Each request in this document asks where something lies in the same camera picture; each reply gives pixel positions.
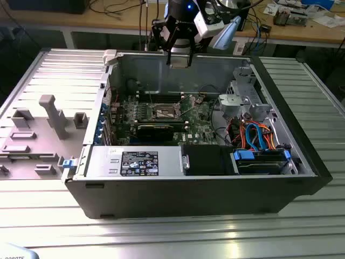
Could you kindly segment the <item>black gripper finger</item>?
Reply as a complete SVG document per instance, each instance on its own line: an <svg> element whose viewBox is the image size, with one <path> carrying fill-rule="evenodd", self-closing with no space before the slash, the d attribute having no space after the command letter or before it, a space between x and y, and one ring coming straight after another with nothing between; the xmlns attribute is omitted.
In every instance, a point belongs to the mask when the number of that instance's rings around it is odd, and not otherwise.
<svg viewBox="0 0 345 259"><path fill-rule="evenodd" d="M154 19L152 21L151 30L154 35L155 43L158 49L165 51L167 55L167 65L171 64L171 50L177 41L178 25L175 18ZM161 36L163 29L168 30L168 39L164 40Z"/></svg>
<svg viewBox="0 0 345 259"><path fill-rule="evenodd" d="M188 28L188 40L189 40L189 44L190 44L188 67L191 66L193 56L196 52L195 37L198 37L198 35L199 35L199 32L198 32L197 28Z"/></svg>

